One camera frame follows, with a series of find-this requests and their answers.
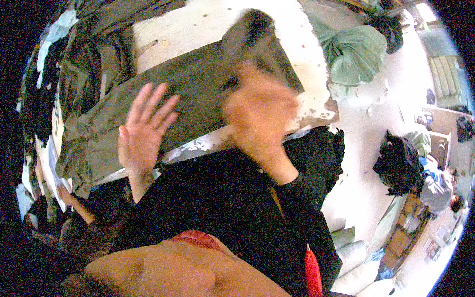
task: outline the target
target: table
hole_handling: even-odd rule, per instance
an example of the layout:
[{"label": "table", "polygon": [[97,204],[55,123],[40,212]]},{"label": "table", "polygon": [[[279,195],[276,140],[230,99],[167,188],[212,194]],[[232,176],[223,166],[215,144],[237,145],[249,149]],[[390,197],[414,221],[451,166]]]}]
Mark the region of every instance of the table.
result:
[{"label": "table", "polygon": [[[338,107],[327,87],[328,70],[323,50],[297,0],[188,0],[183,8],[136,23],[133,30],[137,73],[221,40],[227,29],[249,8],[262,10],[274,19],[276,36],[305,89],[298,97],[301,105],[298,116],[288,126],[288,132],[294,133],[288,139],[338,121]],[[62,135],[61,127],[53,134],[57,144]],[[170,164],[231,148],[229,136],[230,128],[225,126],[167,152],[162,161]],[[126,176],[123,168],[96,184]]]}]

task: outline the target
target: floor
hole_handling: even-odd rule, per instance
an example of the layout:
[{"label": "floor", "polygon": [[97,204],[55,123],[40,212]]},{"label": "floor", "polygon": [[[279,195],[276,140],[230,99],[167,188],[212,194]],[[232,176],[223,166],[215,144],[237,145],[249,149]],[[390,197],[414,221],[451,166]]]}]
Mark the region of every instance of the floor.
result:
[{"label": "floor", "polygon": [[[317,3],[322,21],[333,28],[362,24],[359,16],[340,4],[312,2]],[[385,91],[385,80],[389,86],[388,95],[383,104],[373,106],[369,115],[369,106]],[[388,129],[396,135],[409,129],[409,124],[414,122],[414,113],[425,103],[427,89],[432,87],[424,50],[412,30],[404,34],[404,45],[398,52],[386,55],[381,72],[370,84],[351,88],[348,92],[342,87],[333,88],[331,93],[339,101],[340,111],[340,121],[335,126],[345,132],[346,150],[342,163],[344,174],[327,195],[322,209],[330,231],[355,226],[355,240],[371,242],[378,222],[394,198],[386,195],[387,187],[372,170],[379,147]]]}]

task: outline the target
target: black bag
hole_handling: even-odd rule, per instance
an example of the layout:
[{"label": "black bag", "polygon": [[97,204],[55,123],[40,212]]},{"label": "black bag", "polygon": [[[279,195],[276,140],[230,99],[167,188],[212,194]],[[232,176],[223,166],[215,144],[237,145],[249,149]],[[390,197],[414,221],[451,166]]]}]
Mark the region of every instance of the black bag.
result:
[{"label": "black bag", "polygon": [[388,54],[394,54],[402,47],[402,26],[397,18],[379,16],[372,18],[366,25],[370,25],[386,37]]},{"label": "black bag", "polygon": [[458,142],[465,142],[472,139],[474,134],[473,121],[465,117],[457,119],[457,138]]},{"label": "black bag", "polygon": [[381,157],[373,166],[383,184],[389,187],[387,195],[402,195],[421,179],[422,166],[417,150],[406,138],[386,132],[386,141],[380,149]]},{"label": "black bag", "polygon": [[427,89],[426,101],[427,101],[427,104],[431,104],[431,105],[434,105],[436,103],[436,96],[434,95],[434,92],[432,92],[431,89]]}]

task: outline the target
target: pen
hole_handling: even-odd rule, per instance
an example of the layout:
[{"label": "pen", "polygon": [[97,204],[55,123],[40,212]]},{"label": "pen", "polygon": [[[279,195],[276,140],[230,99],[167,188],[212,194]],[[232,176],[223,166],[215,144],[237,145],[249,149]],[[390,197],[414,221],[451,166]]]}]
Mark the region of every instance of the pen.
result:
[{"label": "pen", "polygon": [[307,279],[307,289],[309,297],[323,297],[322,278],[317,259],[307,243],[305,254],[305,277]]}]

